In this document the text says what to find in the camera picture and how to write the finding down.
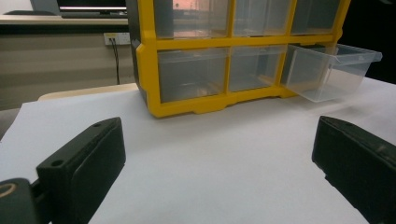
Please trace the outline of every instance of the desk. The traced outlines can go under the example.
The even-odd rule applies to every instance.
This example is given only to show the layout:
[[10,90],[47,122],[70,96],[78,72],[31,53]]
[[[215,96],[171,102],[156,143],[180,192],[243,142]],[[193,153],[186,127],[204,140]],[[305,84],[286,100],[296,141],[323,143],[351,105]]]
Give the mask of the desk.
[[128,20],[0,15],[0,35],[100,34],[113,32],[129,32]]
[[118,86],[106,86],[106,87],[97,87],[97,88],[89,88],[84,90],[77,90],[77,91],[59,91],[54,93],[49,93],[40,96],[37,101],[44,101],[44,100],[53,100],[65,97],[73,97],[73,96],[80,96],[80,95],[90,95],[90,94],[97,94],[97,93],[104,93],[104,92],[114,92],[114,91],[137,91],[136,83],[130,84],[123,84]]
[[396,144],[396,86],[314,104],[263,99],[155,119],[138,91],[24,104],[0,144],[0,179],[35,167],[91,124],[121,117],[127,161],[91,223],[367,223],[311,161],[318,118],[353,122]]

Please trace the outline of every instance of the black object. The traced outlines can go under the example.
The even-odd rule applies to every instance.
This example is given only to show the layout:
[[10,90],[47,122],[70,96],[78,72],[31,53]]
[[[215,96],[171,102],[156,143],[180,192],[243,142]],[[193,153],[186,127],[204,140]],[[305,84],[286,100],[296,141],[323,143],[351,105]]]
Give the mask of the black object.
[[140,32],[140,18],[139,18],[139,4],[137,0],[125,0],[127,15],[128,15],[128,28],[129,36],[131,38],[131,50],[134,63],[134,81],[139,88],[140,93],[147,102],[147,93],[140,85],[139,69],[137,64],[137,49],[142,43],[142,36]]
[[396,223],[396,146],[354,124],[320,117],[312,161],[370,223]]
[[57,0],[61,12],[120,12],[125,11],[125,0]]
[[338,43],[381,52],[381,62],[372,63],[366,76],[396,84],[395,24],[395,0],[352,0]]
[[0,35],[61,35],[126,33],[128,25],[103,24],[0,24]]
[[34,11],[48,11],[60,15],[58,3],[55,0],[30,0]]
[[18,15],[18,16],[56,16],[53,12],[48,11],[30,11],[30,10],[13,10],[6,12],[4,15]]
[[97,14],[97,13],[63,13],[64,19],[128,19],[126,14]]
[[124,163],[120,118],[95,123],[41,162],[33,185],[0,183],[0,223],[88,223]]

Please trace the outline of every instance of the plastic drawer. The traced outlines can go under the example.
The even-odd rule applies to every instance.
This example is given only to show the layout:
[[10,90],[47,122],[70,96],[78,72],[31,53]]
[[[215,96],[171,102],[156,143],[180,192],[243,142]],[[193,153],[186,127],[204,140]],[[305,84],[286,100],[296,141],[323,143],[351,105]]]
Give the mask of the plastic drawer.
[[313,102],[354,92],[370,64],[381,61],[380,52],[345,45],[331,48],[289,46],[282,83]]
[[161,102],[224,91],[228,49],[171,50],[158,53]]
[[230,91],[274,85],[280,54],[286,46],[234,47],[231,52]]
[[226,36],[229,2],[230,0],[154,0],[157,37]]
[[233,35],[284,35],[290,2],[290,0],[236,0]]
[[340,0],[298,0],[292,35],[330,34]]

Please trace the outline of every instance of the wall socket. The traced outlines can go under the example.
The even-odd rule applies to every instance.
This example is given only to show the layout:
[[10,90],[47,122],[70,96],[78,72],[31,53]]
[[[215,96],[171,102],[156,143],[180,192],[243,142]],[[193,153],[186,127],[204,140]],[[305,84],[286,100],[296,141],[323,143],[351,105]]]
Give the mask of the wall socket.
[[111,45],[111,38],[114,38],[116,45],[130,45],[129,33],[104,33],[105,45]]

